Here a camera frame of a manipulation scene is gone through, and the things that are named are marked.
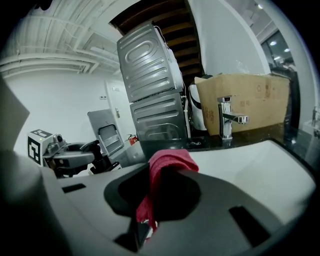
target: white plastic surface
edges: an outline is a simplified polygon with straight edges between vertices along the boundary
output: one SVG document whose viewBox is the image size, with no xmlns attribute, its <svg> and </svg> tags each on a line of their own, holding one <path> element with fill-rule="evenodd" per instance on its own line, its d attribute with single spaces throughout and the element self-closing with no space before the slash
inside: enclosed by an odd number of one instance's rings
<svg viewBox="0 0 320 256">
<path fill-rule="evenodd" d="M 190 156 L 199 166 L 199 173 L 234 184 L 271 210 L 283 224 L 304 211 L 316 187 L 306 169 L 270 140 L 191 152 Z"/>
</svg>

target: metal panel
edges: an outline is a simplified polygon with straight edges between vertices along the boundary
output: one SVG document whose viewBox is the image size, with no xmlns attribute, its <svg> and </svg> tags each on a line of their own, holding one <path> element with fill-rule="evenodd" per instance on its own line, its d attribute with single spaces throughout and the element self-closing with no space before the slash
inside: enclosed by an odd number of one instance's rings
<svg viewBox="0 0 320 256">
<path fill-rule="evenodd" d="M 88 112 L 88 117 L 96 139 L 100 141 L 101 145 L 105 145 L 105 148 L 101 147 L 103 153 L 111 155 L 124 146 L 117 131 L 114 115 L 110 109 Z M 104 129 L 99 134 L 99 129 L 102 127 Z"/>
<path fill-rule="evenodd" d="M 140 141 L 187 137 L 180 93 L 160 93 L 133 103 L 130 108 Z"/>
<path fill-rule="evenodd" d="M 166 50 L 151 22 L 117 42 L 120 68 L 129 102 L 175 87 Z"/>
</svg>

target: black slot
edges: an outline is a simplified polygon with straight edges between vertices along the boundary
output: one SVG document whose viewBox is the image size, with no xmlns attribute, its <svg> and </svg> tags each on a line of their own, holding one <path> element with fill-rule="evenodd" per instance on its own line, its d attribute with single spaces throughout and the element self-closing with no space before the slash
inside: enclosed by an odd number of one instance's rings
<svg viewBox="0 0 320 256">
<path fill-rule="evenodd" d="M 233 207 L 229 212 L 252 247 L 260 245 L 270 237 L 265 228 L 243 206 Z"/>
<path fill-rule="evenodd" d="M 65 186 L 62 188 L 62 190 L 64 193 L 69 193 L 72 191 L 84 189 L 85 187 L 86 187 L 85 185 L 83 185 L 82 183 L 79 183 L 79 184 L 75 184 L 75 185 L 71 185 L 71 186 Z"/>
</svg>

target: door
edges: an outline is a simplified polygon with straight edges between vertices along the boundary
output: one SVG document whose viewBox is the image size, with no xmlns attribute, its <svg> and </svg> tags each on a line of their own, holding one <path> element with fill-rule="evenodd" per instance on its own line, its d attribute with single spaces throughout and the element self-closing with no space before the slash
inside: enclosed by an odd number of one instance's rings
<svg viewBox="0 0 320 256">
<path fill-rule="evenodd" d="M 130 111 L 125 84 L 121 81 L 106 81 L 106 95 L 114 115 L 118 132 L 126 144 L 130 134 L 137 134 Z"/>
</svg>

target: fire extinguisher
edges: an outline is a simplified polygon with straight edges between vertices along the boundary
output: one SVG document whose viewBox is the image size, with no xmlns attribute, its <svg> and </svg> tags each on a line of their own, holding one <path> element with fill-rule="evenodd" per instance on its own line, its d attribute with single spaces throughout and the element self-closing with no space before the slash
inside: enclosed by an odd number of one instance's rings
<svg viewBox="0 0 320 256">
<path fill-rule="evenodd" d="M 133 144 L 135 144 L 138 141 L 138 138 L 134 134 L 128 134 L 128 135 L 129 135 L 128 140 L 130 142 L 130 145 L 132 146 Z"/>
</svg>

